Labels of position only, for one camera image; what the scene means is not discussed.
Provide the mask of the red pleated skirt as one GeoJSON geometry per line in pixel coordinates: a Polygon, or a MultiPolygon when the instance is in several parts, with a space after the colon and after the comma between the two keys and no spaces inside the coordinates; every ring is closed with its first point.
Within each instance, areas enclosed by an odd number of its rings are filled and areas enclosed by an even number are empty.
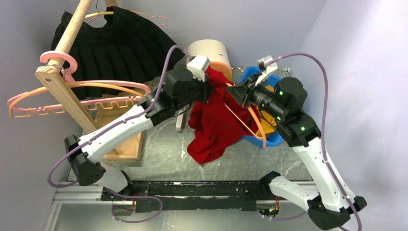
{"type": "Polygon", "coordinates": [[[188,154],[200,165],[220,158],[225,149],[244,135],[259,130],[259,114],[254,105],[241,107],[227,92],[229,81],[221,72],[206,70],[213,92],[207,103],[196,102],[188,121],[195,138],[188,145],[188,154]]]}

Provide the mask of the pink plastic hanger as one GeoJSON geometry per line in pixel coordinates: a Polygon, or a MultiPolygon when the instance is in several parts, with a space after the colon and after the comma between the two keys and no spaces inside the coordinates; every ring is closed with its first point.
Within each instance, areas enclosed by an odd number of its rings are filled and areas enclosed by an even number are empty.
{"type": "MultiPolygon", "coordinates": [[[[113,98],[81,100],[80,104],[89,110],[97,110],[99,107],[103,109],[113,109],[115,106],[126,108],[133,106],[136,101],[150,94],[151,88],[145,84],[121,81],[121,80],[84,80],[76,81],[72,74],[77,71],[78,63],[71,55],[61,51],[47,51],[40,56],[40,62],[48,63],[52,58],[61,58],[69,63],[68,68],[62,68],[63,79],[66,81],[69,88],[84,88],[94,87],[110,90],[118,90],[126,92],[129,96],[118,96],[113,98]]],[[[45,116],[50,112],[55,114],[65,113],[65,108],[61,104],[46,105],[37,108],[22,108],[17,106],[24,99],[48,92],[46,87],[41,87],[32,91],[26,91],[19,95],[10,98],[7,101],[8,114],[10,118],[30,117],[32,115],[45,116]]]]}

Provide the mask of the yellow skirt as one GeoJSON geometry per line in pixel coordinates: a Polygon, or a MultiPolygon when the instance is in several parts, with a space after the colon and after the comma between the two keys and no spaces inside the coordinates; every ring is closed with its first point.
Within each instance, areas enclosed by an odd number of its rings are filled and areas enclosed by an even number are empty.
{"type": "Polygon", "coordinates": [[[276,120],[264,110],[259,109],[258,106],[256,106],[256,109],[258,111],[261,126],[262,126],[262,129],[265,135],[268,136],[272,134],[273,132],[277,131],[276,120]]]}

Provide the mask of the orange wavy hanger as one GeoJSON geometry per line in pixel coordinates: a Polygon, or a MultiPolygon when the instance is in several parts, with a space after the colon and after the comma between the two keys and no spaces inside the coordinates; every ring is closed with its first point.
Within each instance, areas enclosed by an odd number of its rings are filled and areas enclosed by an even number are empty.
{"type": "MultiPolygon", "coordinates": [[[[115,108],[128,108],[135,105],[139,100],[152,92],[151,88],[143,83],[127,81],[78,81],[69,83],[72,90],[83,88],[97,88],[99,90],[116,90],[118,95],[85,98],[80,100],[80,105],[89,111],[98,109],[111,110],[115,108]]],[[[62,114],[66,112],[64,106],[56,100],[48,100],[45,103],[36,102],[35,99],[44,99],[49,95],[46,87],[23,92],[7,101],[8,116],[10,118],[30,117],[33,115],[46,116],[50,113],[62,114]]]]}

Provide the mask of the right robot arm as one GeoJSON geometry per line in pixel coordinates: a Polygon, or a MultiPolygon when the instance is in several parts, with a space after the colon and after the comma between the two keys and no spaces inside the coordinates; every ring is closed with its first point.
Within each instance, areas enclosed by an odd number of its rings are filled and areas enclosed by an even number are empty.
{"type": "Polygon", "coordinates": [[[228,86],[227,92],[239,105],[254,104],[276,120],[279,135],[301,158],[315,183],[313,187],[299,185],[272,171],[261,179],[261,196],[265,199],[278,196],[299,206],[322,230],[344,225],[367,202],[350,191],[322,148],[320,129],[302,109],[307,97],[303,84],[294,77],[286,77],[274,90],[269,90],[255,82],[255,77],[250,77],[241,84],[228,86]]]}

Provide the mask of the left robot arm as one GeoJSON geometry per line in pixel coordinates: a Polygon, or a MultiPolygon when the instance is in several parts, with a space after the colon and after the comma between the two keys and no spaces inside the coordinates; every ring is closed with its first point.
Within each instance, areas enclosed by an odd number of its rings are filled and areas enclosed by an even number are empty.
{"type": "Polygon", "coordinates": [[[64,144],[69,154],[68,162],[80,186],[101,183],[114,191],[121,200],[129,199],[133,186],[123,171],[101,163],[113,148],[133,135],[153,128],[195,101],[207,102],[212,87],[206,68],[174,69],[166,72],[165,83],[153,93],[142,98],[126,113],[88,135],[70,135],[64,144]]]}

